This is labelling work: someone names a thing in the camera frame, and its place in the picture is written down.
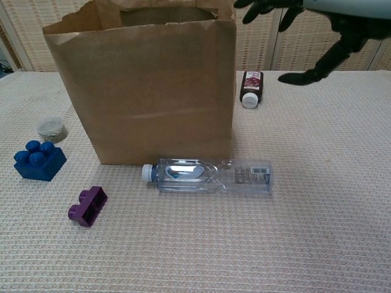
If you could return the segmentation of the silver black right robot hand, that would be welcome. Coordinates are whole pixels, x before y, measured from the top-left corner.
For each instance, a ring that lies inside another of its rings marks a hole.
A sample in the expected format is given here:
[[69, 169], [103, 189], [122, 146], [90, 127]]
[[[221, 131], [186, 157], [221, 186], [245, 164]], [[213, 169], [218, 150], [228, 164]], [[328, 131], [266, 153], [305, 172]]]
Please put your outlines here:
[[259, 15], [274, 9], [286, 9], [279, 24], [279, 32], [287, 30], [294, 19], [308, 10], [324, 15], [340, 39], [322, 56], [315, 67], [303, 73], [286, 73], [280, 82], [291, 85], [309, 85], [333, 72], [352, 53], [359, 52], [368, 40], [390, 37], [390, 1], [235, 1], [236, 9], [249, 7], [243, 24], [249, 24]]

